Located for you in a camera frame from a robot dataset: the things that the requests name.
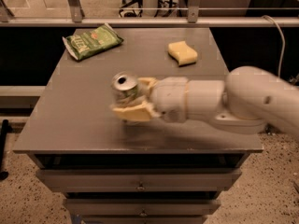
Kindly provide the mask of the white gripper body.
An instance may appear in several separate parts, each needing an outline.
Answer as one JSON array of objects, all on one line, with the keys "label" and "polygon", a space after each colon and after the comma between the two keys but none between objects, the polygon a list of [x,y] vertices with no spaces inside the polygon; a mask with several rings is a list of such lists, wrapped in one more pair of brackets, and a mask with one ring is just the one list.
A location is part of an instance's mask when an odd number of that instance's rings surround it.
[{"label": "white gripper body", "polygon": [[186,120],[186,77],[167,77],[154,86],[150,100],[165,122]]}]

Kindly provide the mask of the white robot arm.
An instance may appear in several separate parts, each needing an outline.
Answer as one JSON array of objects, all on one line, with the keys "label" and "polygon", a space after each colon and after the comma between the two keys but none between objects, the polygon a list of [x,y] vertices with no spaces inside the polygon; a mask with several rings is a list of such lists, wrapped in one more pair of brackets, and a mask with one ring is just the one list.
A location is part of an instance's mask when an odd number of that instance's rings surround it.
[{"label": "white robot arm", "polygon": [[299,89],[253,66],[224,80],[137,77],[118,73],[111,81],[119,118],[134,122],[200,120],[230,133],[258,133],[267,124],[293,137],[299,133]]}]

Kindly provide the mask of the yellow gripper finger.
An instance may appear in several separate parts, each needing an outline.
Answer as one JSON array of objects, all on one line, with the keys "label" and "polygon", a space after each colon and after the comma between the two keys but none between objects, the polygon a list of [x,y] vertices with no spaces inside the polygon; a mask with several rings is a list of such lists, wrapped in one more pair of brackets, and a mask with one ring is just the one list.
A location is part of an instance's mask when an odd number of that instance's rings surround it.
[{"label": "yellow gripper finger", "polygon": [[128,121],[147,122],[159,117],[154,105],[148,101],[143,101],[140,105],[113,107],[112,111],[119,119]]},{"label": "yellow gripper finger", "polygon": [[139,77],[137,81],[139,90],[144,95],[150,95],[152,89],[158,82],[155,77]]}]

